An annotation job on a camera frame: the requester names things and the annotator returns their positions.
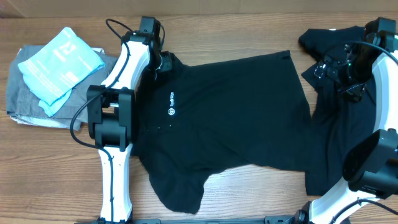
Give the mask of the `plain black t-shirt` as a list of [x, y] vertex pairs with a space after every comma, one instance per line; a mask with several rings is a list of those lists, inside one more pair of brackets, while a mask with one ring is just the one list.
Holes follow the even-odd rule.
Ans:
[[[317, 62], [327, 47], [347, 40], [363, 40], [364, 28], [353, 26], [340, 30], [308, 29], [298, 42]], [[370, 79], [363, 99], [352, 103], [336, 94], [334, 82], [314, 75], [316, 64], [302, 73], [318, 93], [311, 119], [310, 170], [305, 172], [307, 195], [322, 196], [342, 177], [347, 153], [368, 138], [376, 119], [376, 85]]]

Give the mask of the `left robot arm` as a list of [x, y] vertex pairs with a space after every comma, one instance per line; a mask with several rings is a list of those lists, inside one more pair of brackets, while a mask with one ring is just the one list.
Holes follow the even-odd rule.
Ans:
[[132, 222], [129, 159], [137, 136], [134, 90], [142, 74], [163, 67], [163, 43], [164, 36], [157, 31], [127, 32], [108, 78], [87, 91], [89, 134], [99, 148], [103, 175], [98, 223]]

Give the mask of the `black polo shirt with logo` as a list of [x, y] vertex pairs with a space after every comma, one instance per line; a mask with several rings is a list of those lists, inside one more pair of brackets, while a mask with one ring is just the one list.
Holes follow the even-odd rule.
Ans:
[[310, 108], [289, 51], [144, 75], [137, 156], [169, 210], [196, 213], [209, 176], [255, 164], [307, 171]]

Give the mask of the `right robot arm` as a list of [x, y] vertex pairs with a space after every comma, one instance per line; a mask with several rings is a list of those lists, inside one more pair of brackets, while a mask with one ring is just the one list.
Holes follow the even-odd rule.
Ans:
[[397, 23], [309, 29], [299, 44], [315, 59], [303, 73], [318, 99], [305, 176], [307, 202], [290, 223], [348, 223], [397, 193]]

